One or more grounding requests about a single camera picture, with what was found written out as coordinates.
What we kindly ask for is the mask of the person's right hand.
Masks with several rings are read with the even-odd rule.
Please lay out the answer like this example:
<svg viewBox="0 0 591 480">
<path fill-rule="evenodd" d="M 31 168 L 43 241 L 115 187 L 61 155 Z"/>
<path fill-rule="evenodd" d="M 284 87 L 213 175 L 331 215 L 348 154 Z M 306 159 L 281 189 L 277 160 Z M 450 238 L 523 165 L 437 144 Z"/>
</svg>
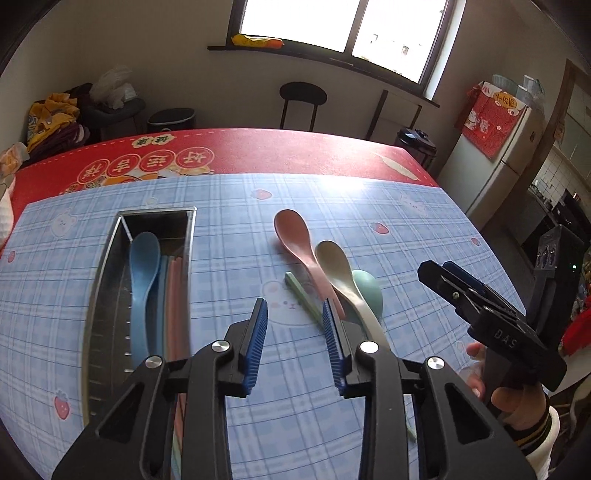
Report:
<svg viewBox="0 0 591 480">
<path fill-rule="evenodd" d="M 486 386 L 481 373 L 485 365 L 486 347 L 473 342 L 467 346 L 466 352 L 472 360 L 477 361 L 468 373 L 466 383 L 483 400 Z M 500 387 L 491 394 L 490 400 L 504 414 L 502 421 L 517 431 L 530 429 L 546 418 L 547 399 L 541 385 L 526 385 L 521 390 Z"/>
</svg>

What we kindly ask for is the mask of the striped sleeve forearm right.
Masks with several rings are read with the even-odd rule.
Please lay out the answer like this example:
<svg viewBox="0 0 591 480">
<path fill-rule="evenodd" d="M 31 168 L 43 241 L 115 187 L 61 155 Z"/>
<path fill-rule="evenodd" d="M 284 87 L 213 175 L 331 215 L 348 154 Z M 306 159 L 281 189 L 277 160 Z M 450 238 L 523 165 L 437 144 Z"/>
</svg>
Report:
<svg viewBox="0 0 591 480">
<path fill-rule="evenodd" d="M 525 430 L 506 425 L 505 430 L 533 468 L 539 480 L 549 476 L 551 454 L 560 433 L 560 417 L 550 405 L 540 421 Z"/>
</svg>

